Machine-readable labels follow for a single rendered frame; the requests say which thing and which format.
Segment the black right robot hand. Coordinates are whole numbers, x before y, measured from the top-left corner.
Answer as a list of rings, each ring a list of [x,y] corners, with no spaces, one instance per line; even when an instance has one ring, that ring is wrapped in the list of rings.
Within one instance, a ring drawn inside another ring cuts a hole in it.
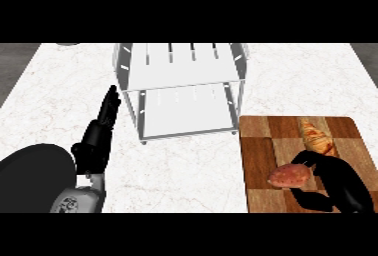
[[[292,164],[314,166],[313,175],[320,178],[328,195],[304,192],[292,188],[291,192],[300,206],[310,210],[341,213],[374,214],[374,201],[365,183],[351,167],[340,158],[325,156],[313,151],[301,151]]]

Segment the reddish sweet potato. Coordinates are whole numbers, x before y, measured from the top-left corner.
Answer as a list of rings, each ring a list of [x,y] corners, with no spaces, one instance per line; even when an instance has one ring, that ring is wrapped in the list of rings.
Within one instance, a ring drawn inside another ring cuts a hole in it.
[[[269,174],[267,182],[275,187],[300,188],[310,179],[310,168],[303,164],[285,164]]]

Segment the checkered wooden cutting board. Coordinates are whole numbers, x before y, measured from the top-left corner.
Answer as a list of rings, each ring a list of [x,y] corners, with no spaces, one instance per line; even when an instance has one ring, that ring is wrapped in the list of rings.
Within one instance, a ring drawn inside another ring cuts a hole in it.
[[[307,212],[291,191],[275,188],[270,171],[291,162],[306,149],[297,116],[241,116],[239,140],[244,166],[245,194],[249,213]],[[378,213],[378,169],[350,117],[309,117],[310,123],[334,140],[337,156],[351,165],[369,190]]]

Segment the black round pan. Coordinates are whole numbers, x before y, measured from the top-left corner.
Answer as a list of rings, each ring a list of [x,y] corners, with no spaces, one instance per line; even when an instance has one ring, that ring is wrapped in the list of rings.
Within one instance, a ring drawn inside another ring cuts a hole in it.
[[[0,161],[0,213],[47,213],[75,183],[74,160],[62,147],[22,148]]]

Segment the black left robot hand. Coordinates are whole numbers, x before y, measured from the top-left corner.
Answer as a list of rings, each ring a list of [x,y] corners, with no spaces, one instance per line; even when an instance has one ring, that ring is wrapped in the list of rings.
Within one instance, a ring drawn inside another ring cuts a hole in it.
[[[112,85],[102,101],[97,118],[89,123],[81,142],[71,147],[78,175],[105,172],[120,105],[117,86]]]

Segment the golden croissant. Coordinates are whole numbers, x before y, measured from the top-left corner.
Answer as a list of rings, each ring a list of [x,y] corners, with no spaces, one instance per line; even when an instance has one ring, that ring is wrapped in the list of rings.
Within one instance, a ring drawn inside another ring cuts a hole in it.
[[[337,156],[335,144],[332,138],[310,123],[306,118],[300,119],[300,131],[306,149],[325,156]]]

